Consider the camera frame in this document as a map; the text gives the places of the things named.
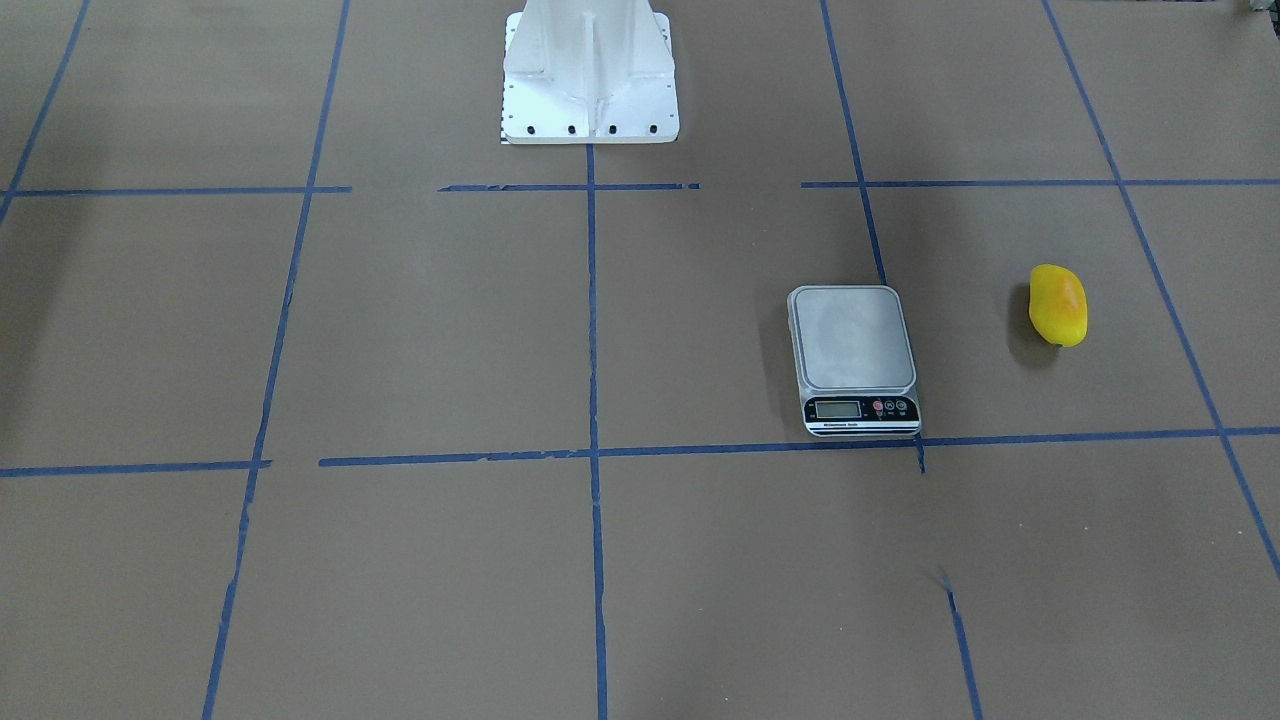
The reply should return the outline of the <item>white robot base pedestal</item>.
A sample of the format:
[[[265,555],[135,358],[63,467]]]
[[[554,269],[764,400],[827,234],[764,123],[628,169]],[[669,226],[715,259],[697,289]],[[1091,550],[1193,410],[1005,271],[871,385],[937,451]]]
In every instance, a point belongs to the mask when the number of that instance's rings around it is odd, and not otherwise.
[[[672,27],[649,1],[527,1],[506,18],[503,142],[671,143],[680,133]]]

